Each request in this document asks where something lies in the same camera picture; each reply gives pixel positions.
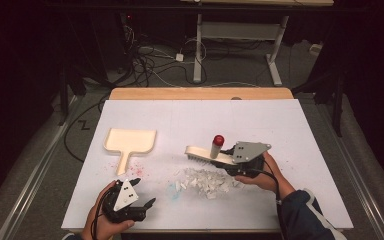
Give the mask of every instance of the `wooden table edge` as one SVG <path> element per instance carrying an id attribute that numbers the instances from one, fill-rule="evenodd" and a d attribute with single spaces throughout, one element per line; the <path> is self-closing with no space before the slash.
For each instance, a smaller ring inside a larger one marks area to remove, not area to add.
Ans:
<path id="1" fill-rule="evenodd" d="M 109 100 L 294 99 L 288 88 L 115 88 Z"/>

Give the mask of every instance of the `table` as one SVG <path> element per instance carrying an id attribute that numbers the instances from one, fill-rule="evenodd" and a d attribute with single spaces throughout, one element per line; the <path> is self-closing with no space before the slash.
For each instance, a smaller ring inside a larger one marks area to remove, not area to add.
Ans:
<path id="1" fill-rule="evenodd" d="M 313 7 L 333 5 L 333 0 L 201 0 L 197 2 L 199 5 L 206 3 Z M 208 22 L 202 21 L 202 14 L 198 14 L 193 81 L 196 83 L 201 82 L 202 38 L 274 40 L 273 51 L 271 54 L 266 54 L 266 61 L 274 86 L 282 86 L 282 80 L 280 79 L 275 60 L 282 43 L 288 18 L 289 16 L 283 16 L 279 24 Z"/>
<path id="2" fill-rule="evenodd" d="M 135 187 L 142 199 L 137 206 L 157 198 L 145 221 L 129 232 L 279 231 L 271 192 L 242 186 L 208 200 L 193 188 L 176 190 L 175 183 L 184 179 L 183 171 L 187 168 L 217 171 L 214 166 L 203 166 L 183 154 L 186 145 L 205 145 L 203 139 L 211 138 L 211 142 L 216 133 L 225 136 L 225 146 L 229 148 L 236 141 L 262 141 L 264 136 L 264 141 L 272 144 L 270 151 L 278 158 L 284 175 L 295 187 L 309 187 L 335 227 L 353 227 L 299 102 L 289 90 L 151 88 L 113 90 L 96 128 L 63 229 L 81 229 L 99 191 L 119 178 L 115 174 L 118 156 L 103 148 L 109 127 L 157 130 L 154 149 L 146 155 L 131 157 L 129 170 L 121 176 L 142 178 Z"/>

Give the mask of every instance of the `hand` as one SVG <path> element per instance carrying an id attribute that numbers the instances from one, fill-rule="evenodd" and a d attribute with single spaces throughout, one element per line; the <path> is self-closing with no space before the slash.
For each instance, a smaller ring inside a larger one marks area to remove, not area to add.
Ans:
<path id="1" fill-rule="evenodd" d="M 115 185 L 115 181 L 112 181 L 99 193 L 99 196 L 98 196 L 98 199 L 96 199 L 95 205 L 90 209 L 89 215 L 87 216 L 86 224 L 82 231 L 83 240 L 92 239 L 92 234 L 91 234 L 92 222 L 95 219 L 96 208 L 98 207 L 99 200 L 102 198 L 104 193 L 114 185 Z M 135 222 L 132 220 L 126 220 L 121 223 L 112 223 L 105 217 L 105 215 L 101 215 L 100 217 L 98 217 L 98 221 L 97 221 L 97 232 L 95 233 L 97 235 L 96 238 L 99 240 L 109 239 L 111 236 L 115 234 L 126 231 L 127 229 L 131 228 L 133 225 L 135 225 Z"/>
<path id="2" fill-rule="evenodd" d="M 263 152 L 263 157 L 265 159 L 263 171 L 271 173 L 275 176 L 279 183 L 280 199 L 283 200 L 283 198 L 285 198 L 287 195 L 294 192 L 295 189 L 282 175 L 282 172 L 280 172 L 279 166 L 277 165 L 276 161 L 267 151 Z M 254 184 L 264 190 L 269 190 L 276 193 L 276 182 L 271 177 L 262 173 L 260 173 L 255 178 L 249 178 L 238 175 L 235 176 L 235 180 L 244 184 Z"/>

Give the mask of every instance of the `white table surface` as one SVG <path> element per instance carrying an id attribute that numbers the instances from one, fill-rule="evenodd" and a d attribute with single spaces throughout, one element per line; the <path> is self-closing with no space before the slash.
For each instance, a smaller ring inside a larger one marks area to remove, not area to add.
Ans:
<path id="1" fill-rule="evenodd" d="M 157 130 L 153 150 L 130 158 L 128 171 L 116 175 L 119 156 L 105 150 L 110 128 Z M 105 103 L 62 228 L 83 228 L 98 193 L 114 179 L 134 179 L 142 206 L 156 197 L 147 218 L 131 232 L 279 231 L 275 196 L 255 186 L 230 188 L 207 199 L 188 187 L 177 192 L 184 169 L 220 172 L 211 164 L 188 160 L 187 145 L 211 147 L 217 134 L 223 149 L 236 141 L 263 142 L 296 189 L 308 188 L 325 217 L 338 229 L 353 228 L 332 176 L 298 100 L 108 100 Z"/>

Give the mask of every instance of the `sleeve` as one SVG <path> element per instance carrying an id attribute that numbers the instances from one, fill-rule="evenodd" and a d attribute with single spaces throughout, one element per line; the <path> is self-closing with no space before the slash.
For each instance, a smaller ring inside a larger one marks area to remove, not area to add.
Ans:
<path id="1" fill-rule="evenodd" d="M 282 201 L 281 215 L 289 240 L 346 239 L 326 220 L 317 199 L 307 189 L 286 196 Z"/>
<path id="2" fill-rule="evenodd" d="M 62 240 L 82 240 L 82 237 L 79 234 L 68 233 Z"/>

